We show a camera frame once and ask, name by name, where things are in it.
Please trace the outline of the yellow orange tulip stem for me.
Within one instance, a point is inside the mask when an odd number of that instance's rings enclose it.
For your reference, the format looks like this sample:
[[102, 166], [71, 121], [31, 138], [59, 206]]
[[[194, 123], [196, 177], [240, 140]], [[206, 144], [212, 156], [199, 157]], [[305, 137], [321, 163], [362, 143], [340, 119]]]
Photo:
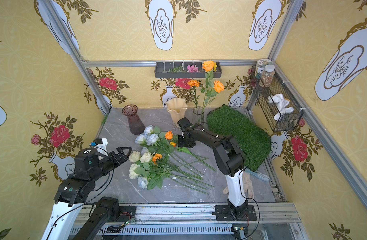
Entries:
[[175, 142], [170, 142], [169, 143], [171, 146], [173, 146], [178, 152], [183, 152], [183, 153], [186, 153], [186, 154], [189, 154], [189, 155], [191, 155], [192, 157], [194, 157], [194, 158], [196, 158], [197, 159], [197, 161], [198, 162], [201, 162], [203, 165], [205, 165], [206, 167], [208, 167], [209, 169], [211, 169], [212, 171], [216, 171], [216, 169], [215, 168], [213, 168], [212, 166], [210, 166], [209, 164], [207, 164], [206, 162], [205, 162], [205, 160], [207, 160], [207, 158], [203, 158], [203, 157], [201, 157], [201, 156], [198, 156], [198, 155], [196, 155], [196, 154], [194, 154], [194, 153], [192, 153], [188, 148], [186, 148], [186, 147], [179, 147], [178, 145], [177, 145], [177, 143], [175, 143]]

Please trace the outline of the orange rose stem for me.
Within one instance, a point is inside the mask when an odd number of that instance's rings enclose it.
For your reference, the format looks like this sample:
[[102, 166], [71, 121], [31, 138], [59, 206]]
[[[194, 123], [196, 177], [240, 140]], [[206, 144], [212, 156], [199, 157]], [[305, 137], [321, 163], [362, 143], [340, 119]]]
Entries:
[[214, 92], [213, 78], [214, 70], [217, 68], [217, 64], [214, 61], [205, 61], [202, 63], [202, 68], [205, 71], [205, 87], [201, 90], [204, 93], [204, 99], [202, 104], [202, 112], [205, 112], [205, 107], [208, 105], [210, 98]]
[[196, 176], [197, 179], [202, 180], [202, 175], [203, 175], [202, 172], [194, 167], [194, 164], [197, 164], [197, 163], [202, 164], [202, 163], [198, 162], [196, 158], [192, 157], [189, 154], [178, 152], [173, 146], [169, 144], [170, 142], [178, 143], [178, 135], [174, 135], [172, 131], [168, 131], [165, 134], [163, 134], [163, 139], [168, 144], [169, 151], [176, 158], [176, 160], [179, 163], [182, 163], [184, 168], [192, 172], [193, 175]]
[[203, 104], [201, 107], [200, 122], [204, 122], [205, 108], [208, 106], [215, 97], [222, 91], [225, 87], [220, 81], [213, 81], [206, 79], [205, 87], [200, 91], [204, 94]]

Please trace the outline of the small orange marigold stem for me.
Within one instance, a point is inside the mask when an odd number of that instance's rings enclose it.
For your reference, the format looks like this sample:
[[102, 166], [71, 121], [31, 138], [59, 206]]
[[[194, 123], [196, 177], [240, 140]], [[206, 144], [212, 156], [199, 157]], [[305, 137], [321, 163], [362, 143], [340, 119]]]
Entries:
[[150, 162], [147, 189], [162, 188], [164, 181], [172, 181], [202, 194], [208, 194], [213, 185], [208, 184], [199, 170], [175, 155], [154, 155]]

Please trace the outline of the orange marigold flower stem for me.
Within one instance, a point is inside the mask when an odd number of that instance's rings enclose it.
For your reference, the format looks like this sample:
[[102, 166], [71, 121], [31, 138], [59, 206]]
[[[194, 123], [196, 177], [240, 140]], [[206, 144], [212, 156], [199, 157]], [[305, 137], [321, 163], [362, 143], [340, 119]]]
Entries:
[[198, 107], [198, 99], [197, 88], [200, 86], [200, 83], [197, 80], [189, 80], [188, 85], [190, 86], [191, 95], [193, 96], [193, 103], [195, 104], [195, 108]]

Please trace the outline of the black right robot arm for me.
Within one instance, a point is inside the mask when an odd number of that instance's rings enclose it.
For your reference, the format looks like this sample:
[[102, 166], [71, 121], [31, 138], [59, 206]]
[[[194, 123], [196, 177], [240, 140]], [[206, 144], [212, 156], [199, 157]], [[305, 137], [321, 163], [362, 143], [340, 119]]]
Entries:
[[257, 221], [257, 211], [249, 204], [243, 184], [245, 155], [233, 136], [219, 136], [201, 127], [191, 124], [187, 118], [178, 121], [182, 135], [178, 137], [178, 146], [193, 148], [201, 142], [213, 150], [218, 169], [225, 175], [228, 187], [226, 205], [216, 205], [212, 213], [218, 222]]

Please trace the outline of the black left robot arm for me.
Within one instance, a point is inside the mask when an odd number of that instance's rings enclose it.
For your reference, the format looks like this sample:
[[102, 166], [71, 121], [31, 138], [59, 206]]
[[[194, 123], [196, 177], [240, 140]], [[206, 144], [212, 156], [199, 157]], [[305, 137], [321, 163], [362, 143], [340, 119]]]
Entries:
[[[110, 153], [101, 148], [81, 150], [74, 159], [74, 173], [58, 187], [42, 239], [66, 240], [82, 206], [89, 203], [87, 198], [96, 181], [112, 175], [115, 168], [128, 160], [131, 151], [131, 147], [118, 147]], [[102, 197], [75, 239], [92, 240], [105, 223], [117, 221], [124, 215], [118, 199]]]

